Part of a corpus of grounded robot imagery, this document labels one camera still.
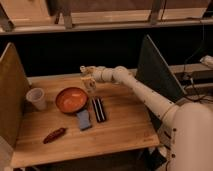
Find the wooden bowl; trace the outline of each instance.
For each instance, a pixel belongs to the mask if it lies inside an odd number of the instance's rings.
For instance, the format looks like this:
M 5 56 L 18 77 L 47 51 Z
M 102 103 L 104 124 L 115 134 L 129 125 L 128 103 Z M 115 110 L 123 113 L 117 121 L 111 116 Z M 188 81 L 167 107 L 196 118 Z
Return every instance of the wooden bowl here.
M 62 113 L 73 114 L 87 104 L 86 92 L 78 87 L 69 87 L 62 90 L 56 97 L 56 106 Z

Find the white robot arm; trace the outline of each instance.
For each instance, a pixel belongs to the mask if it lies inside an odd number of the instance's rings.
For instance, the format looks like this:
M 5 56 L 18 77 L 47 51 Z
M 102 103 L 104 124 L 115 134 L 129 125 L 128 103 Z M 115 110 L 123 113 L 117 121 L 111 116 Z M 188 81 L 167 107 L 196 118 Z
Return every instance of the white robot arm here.
M 213 171 L 213 112 L 199 103 L 177 106 L 136 80 L 122 66 L 81 67 L 97 82 L 118 82 L 131 88 L 138 98 L 172 129 L 170 171 Z

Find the wooden tabletop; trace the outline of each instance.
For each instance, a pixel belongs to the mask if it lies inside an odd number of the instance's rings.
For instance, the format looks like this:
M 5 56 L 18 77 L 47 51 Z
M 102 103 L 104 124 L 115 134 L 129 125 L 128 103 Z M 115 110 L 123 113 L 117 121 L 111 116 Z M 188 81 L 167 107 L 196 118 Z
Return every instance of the wooden tabletop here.
M 49 79 L 33 82 L 46 92 L 48 108 L 36 111 L 28 105 L 11 161 L 14 168 L 58 162 L 82 157 L 140 149 L 159 144 L 147 109 L 122 85 L 97 84 L 95 94 L 102 98 L 107 121 L 97 123 L 89 99 L 88 111 L 92 128 L 80 131 L 77 116 L 61 113 L 55 105 L 57 94 L 67 87 L 85 89 L 79 77 Z M 66 127 L 67 132 L 52 143 L 43 139 L 52 131 Z

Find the red pepper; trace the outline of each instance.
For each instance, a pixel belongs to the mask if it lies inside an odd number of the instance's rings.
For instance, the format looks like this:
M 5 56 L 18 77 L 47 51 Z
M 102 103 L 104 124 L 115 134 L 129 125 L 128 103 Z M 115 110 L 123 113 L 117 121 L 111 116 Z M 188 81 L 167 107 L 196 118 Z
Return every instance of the red pepper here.
M 59 128 L 53 132 L 51 132 L 44 140 L 43 143 L 49 143 L 54 141 L 55 139 L 61 137 L 62 135 L 64 135 L 66 132 L 66 128 Z

